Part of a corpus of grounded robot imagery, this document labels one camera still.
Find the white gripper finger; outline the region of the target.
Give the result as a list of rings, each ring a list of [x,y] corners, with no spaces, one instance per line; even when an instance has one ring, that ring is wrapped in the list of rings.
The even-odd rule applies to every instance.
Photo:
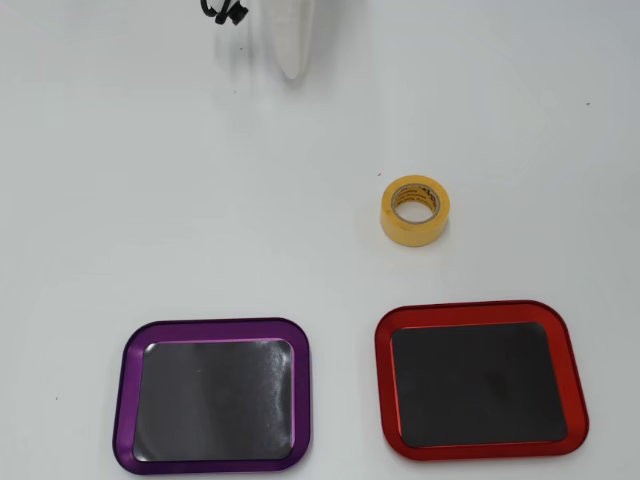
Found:
[[[295,80],[307,66],[314,0],[274,0],[271,21],[276,58],[285,77]]]

